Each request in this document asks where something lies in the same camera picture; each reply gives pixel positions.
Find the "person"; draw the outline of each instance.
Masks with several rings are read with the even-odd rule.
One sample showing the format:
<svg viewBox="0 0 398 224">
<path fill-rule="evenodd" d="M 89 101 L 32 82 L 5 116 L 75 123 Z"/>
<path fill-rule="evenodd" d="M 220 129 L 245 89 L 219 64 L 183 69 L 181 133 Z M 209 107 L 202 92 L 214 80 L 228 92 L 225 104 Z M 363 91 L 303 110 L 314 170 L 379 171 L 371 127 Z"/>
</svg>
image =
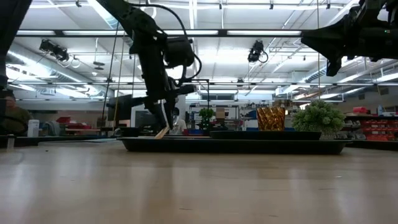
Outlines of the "person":
<svg viewBox="0 0 398 224">
<path fill-rule="evenodd" d="M 17 106 L 14 95 L 6 96 L 5 99 L 6 99 L 5 115 L 8 117 L 18 119 L 27 125 L 29 120 L 32 119 L 30 113 L 27 110 Z M 15 133 L 19 133 L 24 130 L 24 125 L 22 125 L 20 122 L 13 121 L 7 118 L 3 119 L 2 127 L 5 129 L 5 131 L 11 131 Z"/>
<path fill-rule="evenodd" d="M 187 124 L 185 124 L 185 121 L 181 119 L 180 110 L 178 108 L 174 108 L 174 116 L 177 117 L 177 123 L 174 125 L 169 134 L 182 135 L 182 132 L 187 128 Z"/>
</svg>

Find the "desk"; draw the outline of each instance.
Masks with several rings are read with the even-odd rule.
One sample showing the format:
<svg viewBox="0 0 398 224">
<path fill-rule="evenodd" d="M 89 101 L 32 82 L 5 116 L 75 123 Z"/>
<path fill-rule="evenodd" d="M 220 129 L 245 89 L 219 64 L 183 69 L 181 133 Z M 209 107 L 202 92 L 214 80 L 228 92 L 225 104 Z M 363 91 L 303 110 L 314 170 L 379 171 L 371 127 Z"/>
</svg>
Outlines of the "desk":
<svg viewBox="0 0 398 224">
<path fill-rule="evenodd" d="M 37 146 L 40 142 L 48 141 L 81 141 L 90 139 L 102 139 L 102 136 L 44 136 L 44 137 L 17 137 L 15 147 Z M 0 148 L 7 147 L 8 137 L 0 136 Z"/>
<path fill-rule="evenodd" d="M 67 129 L 65 129 L 65 131 L 87 131 L 87 132 L 93 131 L 93 132 L 98 132 L 98 131 L 101 131 L 101 130 L 100 129 L 70 129 L 70 128 L 67 128 Z"/>
<path fill-rule="evenodd" d="M 398 223 L 398 154 L 156 154 L 120 142 L 0 152 L 2 223 Z"/>
</svg>

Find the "green plant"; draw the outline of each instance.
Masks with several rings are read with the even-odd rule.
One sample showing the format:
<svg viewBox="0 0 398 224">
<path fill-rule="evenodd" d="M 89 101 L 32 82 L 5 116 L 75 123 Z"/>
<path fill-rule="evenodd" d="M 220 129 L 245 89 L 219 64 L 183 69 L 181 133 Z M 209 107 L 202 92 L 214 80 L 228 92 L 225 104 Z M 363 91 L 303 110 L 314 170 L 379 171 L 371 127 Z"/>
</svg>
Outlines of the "green plant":
<svg viewBox="0 0 398 224">
<path fill-rule="evenodd" d="M 200 126 L 202 129 L 209 130 L 210 119 L 213 117 L 213 109 L 202 108 L 199 111 L 199 116 L 201 116 Z"/>
<path fill-rule="evenodd" d="M 343 127 L 345 116 L 333 105 L 322 100 L 315 100 L 305 110 L 294 115 L 293 128 L 297 131 L 320 131 L 334 134 Z"/>
</svg>

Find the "ceiling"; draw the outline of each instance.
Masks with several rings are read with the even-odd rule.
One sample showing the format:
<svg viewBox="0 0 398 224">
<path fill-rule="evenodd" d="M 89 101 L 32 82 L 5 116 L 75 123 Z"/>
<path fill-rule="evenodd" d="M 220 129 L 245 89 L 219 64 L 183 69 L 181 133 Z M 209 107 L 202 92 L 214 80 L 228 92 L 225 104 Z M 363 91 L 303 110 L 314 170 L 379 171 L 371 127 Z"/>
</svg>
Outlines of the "ceiling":
<svg viewBox="0 0 398 224">
<path fill-rule="evenodd" d="M 318 24 L 319 27 L 324 27 L 341 19 L 348 13 L 346 9 L 349 8 L 345 6 L 354 3 L 350 0 L 321 0 L 317 11 L 316 0 L 274 0 L 273 10 L 269 10 L 269 1 L 222 0 L 221 2 L 222 10 L 219 9 L 219 0 L 151 1 L 152 4 L 170 7 L 180 16 L 187 29 L 316 29 Z M 331 4 L 330 9 L 326 8 L 327 2 Z M 83 6 L 75 6 L 75 0 L 33 0 L 21 29 L 113 29 L 101 17 L 99 10 L 92 6 L 91 0 L 81 0 L 80 4 Z M 145 9 L 145 12 L 152 15 L 153 9 Z M 386 12 L 382 11 L 379 17 L 385 19 Z M 165 10 L 157 9 L 154 19 L 162 29 L 181 29 L 176 18 Z M 16 37 L 14 42 L 56 63 L 53 57 L 39 50 L 42 39 L 49 39 L 68 49 L 68 53 L 80 61 L 80 66 L 76 66 L 77 60 L 72 64 L 68 62 L 62 65 L 70 64 L 67 67 L 68 70 L 89 80 L 105 81 L 111 74 L 114 81 L 118 81 L 119 76 L 121 76 L 121 82 L 132 82 L 133 76 L 135 82 L 142 81 L 142 73 L 138 67 L 139 61 L 138 59 L 134 61 L 134 56 L 129 57 L 129 47 L 122 38 L 117 38 L 115 41 L 114 38 L 100 37 L 97 48 L 96 38 Z M 255 40 L 263 41 L 264 46 L 267 47 L 269 61 L 252 67 L 247 58 Z M 214 82 L 236 82 L 238 78 L 244 78 L 245 82 L 299 82 L 308 75 L 309 71 L 318 69 L 318 54 L 304 45 L 298 50 L 300 40 L 297 38 L 195 37 L 194 45 L 194 50 L 203 63 L 198 77 Z M 322 56 L 319 59 L 319 65 L 322 68 L 326 62 Z M 94 61 L 105 63 L 104 70 L 95 70 Z M 368 61 L 366 64 L 372 67 L 379 63 Z M 342 78 L 363 70 L 365 70 L 364 60 L 359 59 L 343 67 L 340 74 L 327 81 L 338 82 Z M 187 76 L 192 76 L 194 71 L 193 67 L 190 67 Z M 175 68 L 173 71 L 169 70 L 168 73 L 178 78 L 181 69 Z M 122 85 L 120 88 L 128 90 L 132 86 Z M 276 88 L 277 86 L 260 86 L 257 90 L 275 90 Z M 113 85 L 111 89 L 115 90 L 117 86 Z"/>
</svg>

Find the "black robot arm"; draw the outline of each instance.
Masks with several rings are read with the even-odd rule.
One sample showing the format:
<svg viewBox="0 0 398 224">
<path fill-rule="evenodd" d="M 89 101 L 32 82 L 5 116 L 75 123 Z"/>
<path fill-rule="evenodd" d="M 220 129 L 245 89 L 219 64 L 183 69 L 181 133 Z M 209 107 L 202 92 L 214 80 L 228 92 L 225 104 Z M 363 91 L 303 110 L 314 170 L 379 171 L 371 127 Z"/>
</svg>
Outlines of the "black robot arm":
<svg viewBox="0 0 398 224">
<path fill-rule="evenodd" d="M 131 106 L 145 104 L 145 107 L 155 115 L 163 128 L 167 124 L 172 127 L 172 111 L 177 96 L 195 91 L 194 85 L 182 86 L 183 82 L 190 81 L 190 79 L 185 78 L 185 72 L 186 68 L 193 63 L 195 54 L 186 34 L 183 37 L 167 37 L 167 34 L 155 23 L 153 18 L 140 10 L 139 7 L 153 6 L 170 11 L 176 16 L 185 31 L 181 20 L 173 11 L 160 5 L 139 5 L 123 0 L 97 1 L 119 21 L 127 35 L 133 39 L 133 45 L 129 52 L 138 55 L 142 78 L 147 88 L 147 97 L 133 98 Z M 173 78 L 167 76 L 165 70 L 176 66 L 184 67 L 184 74 L 182 74 L 178 84 Z M 164 119 L 162 107 L 158 104 L 158 101 L 163 99 L 166 100 L 164 103 L 166 119 Z"/>
<path fill-rule="evenodd" d="M 377 19 L 383 7 L 388 21 Z M 341 59 L 369 57 L 373 62 L 382 58 L 398 59 L 398 0 L 360 0 L 336 24 L 302 32 L 301 42 L 328 59 L 327 76 L 335 76 Z"/>
</svg>

